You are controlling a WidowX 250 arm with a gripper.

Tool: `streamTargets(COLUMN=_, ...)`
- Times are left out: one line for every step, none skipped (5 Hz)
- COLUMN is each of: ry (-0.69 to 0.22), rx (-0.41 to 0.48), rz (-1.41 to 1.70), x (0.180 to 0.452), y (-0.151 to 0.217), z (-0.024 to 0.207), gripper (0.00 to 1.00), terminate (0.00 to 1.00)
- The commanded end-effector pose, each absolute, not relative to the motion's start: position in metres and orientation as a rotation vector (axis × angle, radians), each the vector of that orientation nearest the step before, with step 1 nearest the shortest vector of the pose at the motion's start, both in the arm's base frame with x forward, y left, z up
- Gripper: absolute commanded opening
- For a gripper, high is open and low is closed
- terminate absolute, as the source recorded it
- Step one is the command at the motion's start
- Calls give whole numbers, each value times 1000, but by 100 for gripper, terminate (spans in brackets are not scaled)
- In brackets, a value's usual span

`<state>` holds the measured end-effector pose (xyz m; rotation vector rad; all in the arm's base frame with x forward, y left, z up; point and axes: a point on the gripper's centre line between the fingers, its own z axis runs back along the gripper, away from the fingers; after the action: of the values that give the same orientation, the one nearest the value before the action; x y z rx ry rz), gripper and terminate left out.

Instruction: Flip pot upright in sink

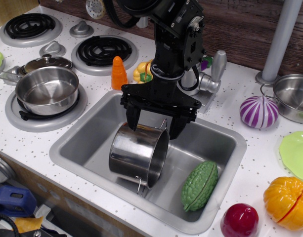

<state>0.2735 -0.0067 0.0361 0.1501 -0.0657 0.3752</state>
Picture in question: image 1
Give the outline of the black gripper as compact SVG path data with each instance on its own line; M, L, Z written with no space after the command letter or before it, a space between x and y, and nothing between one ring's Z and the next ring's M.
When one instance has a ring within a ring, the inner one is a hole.
M154 76L147 83L123 85L121 105L126 108L129 128L136 131L141 110L167 115L172 117L169 135L174 140L188 123L195 121L201 103L182 92L177 82Z

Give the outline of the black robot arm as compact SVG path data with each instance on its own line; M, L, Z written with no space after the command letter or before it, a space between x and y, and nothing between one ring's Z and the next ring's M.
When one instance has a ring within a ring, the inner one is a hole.
M202 62L203 8L196 0L120 0L119 6L134 17L154 22L156 52L144 84L122 86L121 105L129 128L136 130L142 110L172 117L169 135L176 139L195 121L201 103L183 93L177 83L185 72Z

